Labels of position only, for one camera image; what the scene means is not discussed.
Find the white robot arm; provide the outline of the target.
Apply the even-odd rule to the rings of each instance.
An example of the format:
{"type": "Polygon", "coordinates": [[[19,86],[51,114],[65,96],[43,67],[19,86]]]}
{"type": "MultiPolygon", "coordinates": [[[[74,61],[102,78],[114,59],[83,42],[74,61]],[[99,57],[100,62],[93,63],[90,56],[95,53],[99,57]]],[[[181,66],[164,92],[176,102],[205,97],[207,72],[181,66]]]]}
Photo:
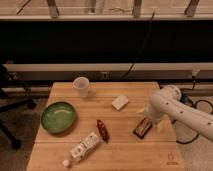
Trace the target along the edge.
{"type": "Polygon", "coordinates": [[[148,105],[140,113],[155,125],[167,114],[213,141],[213,115],[181,103],[181,97],[182,93],[177,86],[165,86],[149,96],[148,105]]]}

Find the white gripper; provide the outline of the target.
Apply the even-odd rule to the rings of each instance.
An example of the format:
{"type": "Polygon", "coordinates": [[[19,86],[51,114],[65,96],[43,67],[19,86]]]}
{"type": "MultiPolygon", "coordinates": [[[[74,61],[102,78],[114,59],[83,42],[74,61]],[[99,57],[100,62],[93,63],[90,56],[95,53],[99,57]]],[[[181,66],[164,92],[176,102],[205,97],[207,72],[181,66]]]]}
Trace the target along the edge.
{"type": "Polygon", "coordinates": [[[164,113],[155,109],[151,104],[139,109],[136,114],[144,114],[155,125],[157,125],[157,133],[164,132],[164,121],[162,121],[164,113]]]}

